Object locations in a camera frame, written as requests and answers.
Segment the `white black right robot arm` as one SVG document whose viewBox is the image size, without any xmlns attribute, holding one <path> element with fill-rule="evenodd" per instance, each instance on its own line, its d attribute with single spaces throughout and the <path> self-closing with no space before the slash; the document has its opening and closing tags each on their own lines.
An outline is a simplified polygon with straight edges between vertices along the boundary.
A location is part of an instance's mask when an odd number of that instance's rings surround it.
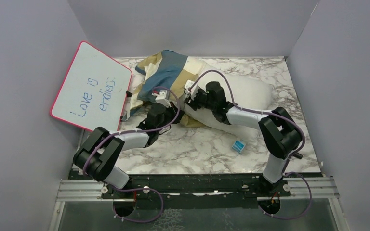
<svg viewBox="0 0 370 231">
<path fill-rule="evenodd" d="M 259 177 L 259 191 L 266 196 L 278 189 L 291 156 L 305 142 L 303 131 L 283 108 L 258 111 L 242 108 L 227 100 L 225 90 L 217 81 L 207 83 L 201 89 L 196 82 L 187 81 L 184 86 L 185 103 L 193 110 L 208 109 L 214 119 L 227 126 L 244 126 L 261 132 L 270 155 Z"/>
</svg>

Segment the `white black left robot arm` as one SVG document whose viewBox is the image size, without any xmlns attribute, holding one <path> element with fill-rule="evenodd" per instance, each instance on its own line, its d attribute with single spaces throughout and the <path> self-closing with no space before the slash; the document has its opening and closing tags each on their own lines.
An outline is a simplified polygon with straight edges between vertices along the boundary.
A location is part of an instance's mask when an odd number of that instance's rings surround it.
<svg viewBox="0 0 370 231">
<path fill-rule="evenodd" d="M 180 115 L 180 109 L 173 103 L 170 107 L 155 103 L 135 130 L 112 134 L 97 127 L 74 154 L 73 164 L 94 180 L 114 186 L 119 197 L 127 197 L 132 193 L 132 184 L 130 176 L 115 166 L 120 153 L 151 146 L 162 129 L 179 122 Z"/>
</svg>

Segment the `white pillow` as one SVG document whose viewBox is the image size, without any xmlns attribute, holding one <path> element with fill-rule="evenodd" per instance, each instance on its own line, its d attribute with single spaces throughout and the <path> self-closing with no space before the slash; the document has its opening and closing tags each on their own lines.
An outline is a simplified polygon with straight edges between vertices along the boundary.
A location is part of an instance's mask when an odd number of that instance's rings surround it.
<svg viewBox="0 0 370 231">
<path fill-rule="evenodd" d="M 272 86 L 260 80 L 225 74 L 231 90 L 233 92 L 234 101 L 243 108 L 266 110 L 272 101 Z M 225 90 L 225 97 L 231 101 L 231 96 L 225 80 L 216 72 L 207 73 L 198 82 L 198 86 L 205 90 L 206 84 L 211 81 L 217 81 Z M 226 125 L 220 123 L 214 118 L 212 112 L 205 108 L 198 110 L 191 109 L 190 106 L 184 107 L 185 114 L 181 119 L 181 124 L 187 128 L 199 128 L 208 126 L 227 133 L 235 135 L 237 138 L 245 142 L 251 142 L 257 139 L 259 131 L 253 128 L 240 125 Z"/>
</svg>

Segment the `blue beige checked pillowcase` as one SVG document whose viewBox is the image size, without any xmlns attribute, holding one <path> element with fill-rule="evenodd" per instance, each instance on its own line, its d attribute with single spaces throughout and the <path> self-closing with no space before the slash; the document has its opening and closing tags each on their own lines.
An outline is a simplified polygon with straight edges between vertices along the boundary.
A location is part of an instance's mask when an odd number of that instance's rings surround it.
<svg viewBox="0 0 370 231">
<path fill-rule="evenodd" d="M 145 103 L 154 103 L 154 92 L 159 93 L 165 88 L 174 95 L 169 100 L 177 102 L 184 93 L 184 86 L 188 80 L 195 81 L 207 67 L 201 59 L 163 50 L 148 56 L 140 61 L 135 70 L 144 75 L 144 80 L 133 91 L 128 109 L 121 120 L 126 121 L 133 116 Z"/>
</svg>

